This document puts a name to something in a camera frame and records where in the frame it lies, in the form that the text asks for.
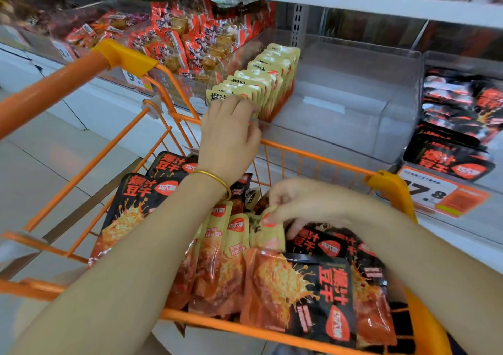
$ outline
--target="hand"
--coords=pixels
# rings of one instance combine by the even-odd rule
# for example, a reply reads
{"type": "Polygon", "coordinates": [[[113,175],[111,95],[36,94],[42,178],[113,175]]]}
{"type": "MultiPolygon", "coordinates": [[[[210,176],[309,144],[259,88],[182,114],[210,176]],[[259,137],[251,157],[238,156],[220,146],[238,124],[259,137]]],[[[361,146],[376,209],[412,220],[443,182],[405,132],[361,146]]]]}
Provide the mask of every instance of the hand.
{"type": "Polygon", "coordinates": [[[282,223],[295,218],[286,235],[288,240],[310,222],[349,228],[358,209],[368,203],[368,199],[356,191],[318,180],[301,177],[286,179],[269,190],[269,205],[278,207],[267,220],[282,223]]]}
{"type": "Polygon", "coordinates": [[[229,96],[216,99],[201,121],[201,145],[197,168],[221,178],[228,186],[248,169],[259,150],[261,131],[250,124],[253,104],[229,96]]]}

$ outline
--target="person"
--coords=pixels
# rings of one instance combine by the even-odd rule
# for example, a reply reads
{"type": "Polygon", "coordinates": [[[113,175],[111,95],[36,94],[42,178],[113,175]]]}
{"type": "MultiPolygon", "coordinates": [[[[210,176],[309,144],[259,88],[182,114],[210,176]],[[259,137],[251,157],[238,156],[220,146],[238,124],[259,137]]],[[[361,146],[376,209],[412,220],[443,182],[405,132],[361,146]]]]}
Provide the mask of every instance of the person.
{"type": "MultiPolygon", "coordinates": [[[[198,169],[230,185],[258,152],[253,106],[215,100],[202,118],[198,169]]],[[[105,257],[22,331],[10,355],[139,353],[165,305],[185,249],[226,188],[194,173],[105,257]]],[[[272,222],[346,226],[360,236],[470,355],[503,348],[503,276],[450,246],[406,215],[347,188],[310,179],[274,184],[272,222]]]]}

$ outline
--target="orange shopping cart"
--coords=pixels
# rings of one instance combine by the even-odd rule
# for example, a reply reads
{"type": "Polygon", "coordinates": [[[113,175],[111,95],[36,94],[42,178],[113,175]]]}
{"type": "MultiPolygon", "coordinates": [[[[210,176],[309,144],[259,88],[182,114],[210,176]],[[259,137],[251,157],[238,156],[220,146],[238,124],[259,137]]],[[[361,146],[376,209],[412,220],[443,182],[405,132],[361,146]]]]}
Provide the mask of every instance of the orange shopping cart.
{"type": "MultiPolygon", "coordinates": [[[[29,86],[20,93],[12,95],[1,103],[0,139],[27,123],[41,112],[57,103],[63,97],[90,81],[102,71],[116,66],[142,78],[144,82],[151,84],[152,87],[157,90],[158,96],[166,106],[168,114],[173,118],[174,124],[182,135],[184,142],[180,144],[177,141],[173,133],[173,126],[169,126],[166,119],[163,117],[162,107],[150,99],[145,99],[143,101],[143,110],[119,133],[119,135],[117,135],[117,137],[104,147],[103,150],[86,165],[55,198],[26,225],[26,227],[24,227],[24,231],[33,231],[58,203],[72,191],[93,167],[96,166],[96,164],[103,159],[142,118],[147,118],[147,114],[160,118],[166,130],[154,146],[146,152],[145,157],[138,164],[134,172],[139,171],[141,168],[146,169],[145,164],[148,160],[155,157],[156,153],[161,150],[167,149],[166,142],[168,139],[173,141],[173,144],[183,155],[185,155],[183,146],[192,149],[194,148],[192,142],[195,141],[197,144],[197,139],[192,131],[191,125],[200,124],[200,118],[172,73],[157,61],[122,47],[112,40],[102,41],[87,56],[72,62],[53,75],[29,86]],[[162,71],[163,74],[170,79],[191,115],[187,116],[177,112],[166,89],[159,81],[147,75],[148,72],[153,69],[162,71]]],[[[262,140],[259,155],[253,162],[253,169],[254,177],[252,181],[258,185],[261,194],[265,192],[265,188],[270,187],[276,180],[284,179],[286,176],[308,175],[316,179],[328,180],[333,183],[341,184],[360,192],[372,193],[374,191],[381,191],[388,196],[393,207],[415,220],[414,207],[406,184],[397,175],[385,171],[380,170],[374,172],[363,168],[357,168],[268,139],[262,140]]],[[[78,240],[67,250],[43,244],[40,241],[30,239],[28,236],[22,234],[7,232],[3,237],[38,250],[49,251],[53,254],[65,256],[77,262],[87,264],[87,258],[79,256],[74,252],[88,235],[92,234],[96,236],[91,230],[104,213],[107,212],[111,201],[112,200],[101,209],[99,214],[92,220],[91,224],[82,232],[78,240]]],[[[20,282],[0,280],[0,292],[19,297],[51,301],[63,291],[64,287],[61,285],[35,279],[24,279],[20,282]]],[[[413,336],[409,336],[408,339],[414,340],[415,353],[417,355],[450,354],[449,341],[445,330],[440,326],[435,317],[424,307],[416,296],[407,290],[406,300],[408,307],[402,307],[399,310],[408,311],[410,313],[413,336]]],[[[183,322],[189,325],[235,332],[318,352],[339,355],[356,355],[357,353],[364,353],[345,347],[331,345],[329,343],[302,339],[285,333],[244,326],[239,323],[228,322],[184,311],[164,309],[160,318],[175,322],[183,322]]],[[[384,347],[383,353],[389,353],[386,346],[384,347]]]]}

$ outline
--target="stack of yellow packages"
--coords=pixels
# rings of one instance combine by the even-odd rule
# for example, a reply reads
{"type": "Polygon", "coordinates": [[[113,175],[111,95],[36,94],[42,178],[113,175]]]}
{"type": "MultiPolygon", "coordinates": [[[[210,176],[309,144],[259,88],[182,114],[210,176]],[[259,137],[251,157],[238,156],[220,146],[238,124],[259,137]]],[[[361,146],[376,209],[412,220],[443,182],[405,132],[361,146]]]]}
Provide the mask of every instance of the stack of yellow packages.
{"type": "Polygon", "coordinates": [[[244,97],[257,106],[254,117],[270,122],[292,95],[300,48],[271,43],[245,70],[237,70],[206,91],[208,104],[228,94],[244,97]]]}

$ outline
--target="gold bracelet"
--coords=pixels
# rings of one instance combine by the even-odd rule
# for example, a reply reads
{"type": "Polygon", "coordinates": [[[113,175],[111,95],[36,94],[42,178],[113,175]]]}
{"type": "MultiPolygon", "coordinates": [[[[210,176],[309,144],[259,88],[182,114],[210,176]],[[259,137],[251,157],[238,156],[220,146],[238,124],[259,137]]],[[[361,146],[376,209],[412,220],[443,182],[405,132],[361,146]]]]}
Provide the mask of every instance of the gold bracelet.
{"type": "Polygon", "coordinates": [[[232,191],[230,190],[230,187],[222,179],[220,179],[217,175],[209,173],[207,171],[203,171],[203,170],[192,171],[192,174],[196,174],[196,173],[205,174],[205,175],[212,177],[214,180],[217,180],[227,190],[227,199],[225,199],[225,200],[230,200],[230,198],[232,196],[232,191]]]}

